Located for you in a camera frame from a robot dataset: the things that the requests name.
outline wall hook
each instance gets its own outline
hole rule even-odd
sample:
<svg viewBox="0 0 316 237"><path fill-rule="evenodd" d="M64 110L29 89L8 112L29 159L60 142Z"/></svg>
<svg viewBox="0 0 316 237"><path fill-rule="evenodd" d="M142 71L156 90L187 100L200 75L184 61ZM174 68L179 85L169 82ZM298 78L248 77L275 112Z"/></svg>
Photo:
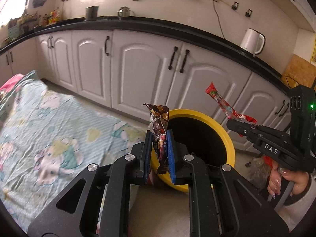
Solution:
<svg viewBox="0 0 316 237"><path fill-rule="evenodd" d="M234 4L232 5L232 9L236 11L238 9L238 6L239 6L239 3L234 2Z"/></svg>
<svg viewBox="0 0 316 237"><path fill-rule="evenodd" d="M247 18L250 18L251 15L252 15L252 10L248 9L248 11L246 11L245 15L246 15Z"/></svg>

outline kitchen counter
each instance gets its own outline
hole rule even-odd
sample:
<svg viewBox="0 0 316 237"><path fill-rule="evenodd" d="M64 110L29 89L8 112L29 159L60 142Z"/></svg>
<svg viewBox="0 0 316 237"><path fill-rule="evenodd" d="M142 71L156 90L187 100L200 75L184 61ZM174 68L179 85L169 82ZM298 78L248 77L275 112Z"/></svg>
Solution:
<svg viewBox="0 0 316 237"><path fill-rule="evenodd" d="M197 28L151 18L129 17L119 20L117 17L108 16L98 17L95 21L84 21L84 18L64 20L45 28L35 28L28 35L20 37L2 48L0 55L32 37L66 30L130 30L181 40L236 61L272 83L283 93L287 94L289 91L289 88L281 82L280 73L239 46Z"/></svg>

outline yellow bucket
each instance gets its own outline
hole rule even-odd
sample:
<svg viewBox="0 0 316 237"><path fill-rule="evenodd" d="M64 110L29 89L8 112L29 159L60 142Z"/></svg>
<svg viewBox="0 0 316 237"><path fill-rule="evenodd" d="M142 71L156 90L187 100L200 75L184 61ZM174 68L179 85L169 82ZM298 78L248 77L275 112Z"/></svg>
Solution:
<svg viewBox="0 0 316 237"><path fill-rule="evenodd" d="M185 144L189 153L194 152L205 163L213 166L225 163L232 167L235 165L235 149L232 140L225 129L209 116L193 110L171 110L168 128L173 130L175 141ZM215 152L219 152L201 152L201 150L210 151L212 148ZM155 172L159 166L154 149L151 151L151 166ZM179 191L189 191L187 184L174 185L169 173L158 176L166 184Z"/></svg>

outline cartoon print fabric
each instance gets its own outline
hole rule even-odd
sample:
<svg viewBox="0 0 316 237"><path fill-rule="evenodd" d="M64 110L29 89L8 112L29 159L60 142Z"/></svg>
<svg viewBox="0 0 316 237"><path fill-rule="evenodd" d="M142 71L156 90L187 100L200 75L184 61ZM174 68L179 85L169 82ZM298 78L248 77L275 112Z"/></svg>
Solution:
<svg viewBox="0 0 316 237"><path fill-rule="evenodd" d="M35 72L0 101L0 121L0 199L24 231L87 165L111 164L145 137L48 90Z"/></svg>

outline small teapot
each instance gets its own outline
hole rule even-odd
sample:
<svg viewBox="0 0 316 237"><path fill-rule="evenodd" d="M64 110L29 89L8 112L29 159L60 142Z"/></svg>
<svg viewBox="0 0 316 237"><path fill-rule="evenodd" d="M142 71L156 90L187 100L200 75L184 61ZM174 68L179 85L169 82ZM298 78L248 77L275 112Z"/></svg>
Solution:
<svg viewBox="0 0 316 237"><path fill-rule="evenodd" d="M122 18L127 18L130 16L130 8L127 7L127 6L124 6L124 7L121 7L119 10L118 10L118 19L121 20Z"/></svg>

